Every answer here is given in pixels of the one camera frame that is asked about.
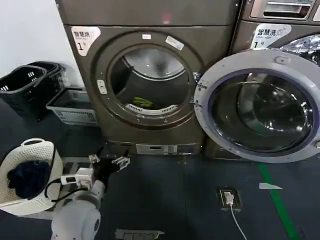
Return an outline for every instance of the floor outlet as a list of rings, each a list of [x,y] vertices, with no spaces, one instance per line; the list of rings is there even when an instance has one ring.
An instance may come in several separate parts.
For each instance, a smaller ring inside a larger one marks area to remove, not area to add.
[[[221,209],[230,209],[230,206],[227,204],[227,200],[225,197],[226,192],[229,192],[234,196],[232,207],[234,209],[241,209],[242,206],[241,206],[241,202],[240,202],[239,193],[234,187],[230,187],[230,186],[216,188],[216,196],[218,198],[220,208]]]

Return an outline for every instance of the open washer door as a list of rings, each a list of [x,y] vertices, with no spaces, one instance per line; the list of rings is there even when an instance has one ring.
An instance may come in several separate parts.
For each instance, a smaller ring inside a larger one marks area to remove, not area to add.
[[[299,55],[228,56],[202,76],[193,99],[207,135],[242,158],[288,163],[320,152],[320,67]]]

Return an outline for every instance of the washer door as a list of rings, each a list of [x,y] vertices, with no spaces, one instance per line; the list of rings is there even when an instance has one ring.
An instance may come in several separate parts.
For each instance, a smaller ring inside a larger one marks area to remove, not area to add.
[[[320,68],[299,55],[264,49],[213,65],[194,93],[204,131],[224,149],[266,163],[320,152]]]
[[[192,117],[203,63],[187,45],[164,33],[135,31],[103,45],[96,59],[92,86],[115,118],[154,130]]]

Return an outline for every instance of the dark gray floor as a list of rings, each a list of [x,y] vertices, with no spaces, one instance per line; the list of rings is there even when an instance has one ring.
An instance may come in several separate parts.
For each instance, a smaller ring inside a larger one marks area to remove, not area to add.
[[[63,157],[86,157],[104,145],[99,128],[70,127],[50,114],[26,124],[0,99],[0,160],[31,137],[55,143]],[[267,169],[300,239],[318,240],[320,161],[269,164]],[[215,161],[201,156],[134,156],[131,165],[111,176],[101,208],[96,240],[115,239],[116,229],[159,230],[159,240],[241,240],[230,211],[219,209],[216,188],[238,189],[243,208],[236,213],[249,240],[285,240],[286,231],[263,179],[250,162]],[[18,218],[0,211],[0,238],[48,240],[48,220]]]

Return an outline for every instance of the gray plastic basket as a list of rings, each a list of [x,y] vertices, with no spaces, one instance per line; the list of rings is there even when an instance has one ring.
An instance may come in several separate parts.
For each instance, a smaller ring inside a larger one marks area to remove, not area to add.
[[[97,126],[96,114],[85,90],[65,88],[51,99],[46,108],[65,124]]]

